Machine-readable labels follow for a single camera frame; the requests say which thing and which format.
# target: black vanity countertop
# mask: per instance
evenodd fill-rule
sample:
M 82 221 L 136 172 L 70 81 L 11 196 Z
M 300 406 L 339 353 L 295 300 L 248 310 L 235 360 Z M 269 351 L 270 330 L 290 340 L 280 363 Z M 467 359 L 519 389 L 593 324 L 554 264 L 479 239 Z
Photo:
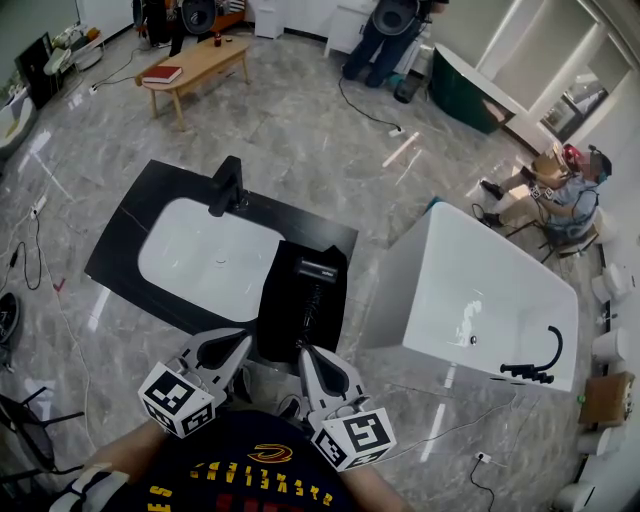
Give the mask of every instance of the black vanity countertop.
M 151 160 L 118 206 L 85 272 L 148 313 L 189 334 L 220 327 L 252 327 L 215 315 L 146 281 L 138 255 L 162 210 L 185 197 L 209 204 L 210 177 Z M 285 240 L 318 251 L 335 245 L 351 260 L 358 231 L 312 213 L 246 191 L 248 207 L 233 215 L 279 232 Z

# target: red book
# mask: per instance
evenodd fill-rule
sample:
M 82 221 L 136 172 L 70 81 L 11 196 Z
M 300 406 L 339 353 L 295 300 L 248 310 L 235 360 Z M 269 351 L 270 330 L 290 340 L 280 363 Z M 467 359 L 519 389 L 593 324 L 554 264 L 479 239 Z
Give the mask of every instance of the red book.
M 170 84 L 182 74 L 182 68 L 175 66 L 156 66 L 147 71 L 142 81 L 148 84 Z

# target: wooden coffee table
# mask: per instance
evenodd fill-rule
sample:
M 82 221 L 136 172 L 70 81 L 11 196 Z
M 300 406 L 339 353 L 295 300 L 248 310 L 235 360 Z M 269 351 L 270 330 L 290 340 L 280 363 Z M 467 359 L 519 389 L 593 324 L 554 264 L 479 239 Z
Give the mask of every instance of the wooden coffee table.
M 223 36 L 222 46 L 218 48 L 214 46 L 213 38 L 207 39 L 174 57 L 165 57 L 153 64 L 153 66 L 148 67 L 136 76 L 136 85 L 138 87 L 146 87 L 151 92 L 151 112 L 154 118 L 158 117 L 156 91 L 171 94 L 178 114 L 178 126 L 184 131 L 184 116 L 182 115 L 180 96 L 184 96 L 184 94 L 195 89 L 212 75 L 222 73 L 229 66 L 240 61 L 242 61 L 244 70 L 244 80 L 247 84 L 251 83 L 249 81 L 249 71 L 247 70 L 247 48 L 249 48 L 249 40 L 241 37 L 234 36 L 232 41 L 227 42 Z M 170 84 L 143 83 L 143 75 L 159 64 L 181 67 L 182 74 Z

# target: white bathtub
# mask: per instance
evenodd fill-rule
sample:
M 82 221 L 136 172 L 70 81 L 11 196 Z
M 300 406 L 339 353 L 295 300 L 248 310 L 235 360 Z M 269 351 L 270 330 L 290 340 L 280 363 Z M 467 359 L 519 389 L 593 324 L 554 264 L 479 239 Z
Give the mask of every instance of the white bathtub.
M 549 363 L 558 348 L 549 326 L 564 345 L 546 371 L 553 383 L 500 372 L 502 364 Z M 362 342 L 425 375 L 441 375 L 453 363 L 456 379 L 571 391 L 577 336 L 573 288 L 499 234 L 438 203 L 389 250 Z

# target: shoe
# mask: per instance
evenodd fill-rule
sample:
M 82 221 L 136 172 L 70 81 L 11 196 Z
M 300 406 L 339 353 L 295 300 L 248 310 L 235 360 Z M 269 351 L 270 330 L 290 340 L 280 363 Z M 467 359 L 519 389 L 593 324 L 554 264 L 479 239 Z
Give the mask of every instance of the shoe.
M 277 416 L 283 420 L 297 419 L 300 414 L 300 410 L 300 399 L 296 395 L 289 395 L 280 402 Z
M 498 201 L 500 201 L 500 199 L 504 197 L 504 193 L 500 189 L 500 186 L 496 185 L 495 183 L 489 183 L 486 180 L 482 180 L 480 182 L 480 186 L 487 192 L 489 192 L 489 194 L 495 197 Z
M 500 215 L 497 213 L 485 213 L 482 216 L 482 222 L 490 228 L 504 227 L 504 224 L 500 221 Z
M 243 366 L 242 368 L 240 368 L 238 373 L 236 373 L 236 376 L 231 381 L 231 386 L 229 391 L 232 394 L 236 395 L 241 400 L 244 400 L 245 402 L 252 404 L 253 401 L 251 400 L 250 390 L 251 390 L 251 374 L 249 373 L 249 370 L 247 370 L 247 368 Z

